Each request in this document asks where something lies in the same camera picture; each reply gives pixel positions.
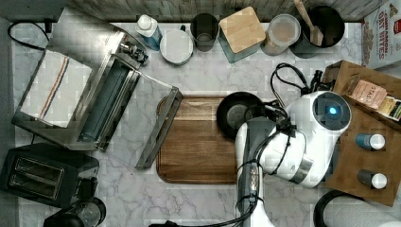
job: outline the blue light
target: blue light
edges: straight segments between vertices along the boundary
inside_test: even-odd
[[[330,108],[328,109],[328,112],[330,112],[331,114],[337,114],[337,110],[336,110],[336,108],[334,108],[334,107],[330,107]]]

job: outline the white box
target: white box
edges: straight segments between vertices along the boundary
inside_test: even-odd
[[[373,69],[401,65],[401,1],[391,0],[365,17],[362,64]]]

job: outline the kitchen towel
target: kitchen towel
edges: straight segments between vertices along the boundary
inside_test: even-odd
[[[91,72],[78,61],[46,50],[21,112],[47,124],[67,127]]]
[[[397,218],[365,201],[349,197],[334,198],[324,208],[323,216],[328,227],[401,226],[401,221]]]

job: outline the wooden spoon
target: wooden spoon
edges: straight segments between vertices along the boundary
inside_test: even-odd
[[[294,0],[294,4],[297,10],[300,12],[304,21],[306,22],[307,26],[309,26],[310,42],[315,45],[321,46],[323,41],[323,34],[317,26],[313,26],[312,22],[310,21],[309,15],[306,12],[304,3],[302,2],[302,0]]]

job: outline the white robot body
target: white robot body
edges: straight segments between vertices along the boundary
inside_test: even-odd
[[[297,127],[295,136],[279,132],[263,148],[259,166],[258,196],[263,200],[263,171],[287,181],[306,187],[320,183],[330,165],[333,149],[340,135],[351,122],[351,110],[345,100],[332,92],[317,92],[302,96],[287,107],[291,124]],[[237,165],[249,163],[255,148],[273,135],[276,123],[263,118],[255,118],[242,125],[235,140]],[[249,168],[238,170],[238,188],[244,196],[249,180]],[[273,226],[266,216],[263,202],[259,202],[251,214],[248,226]]]

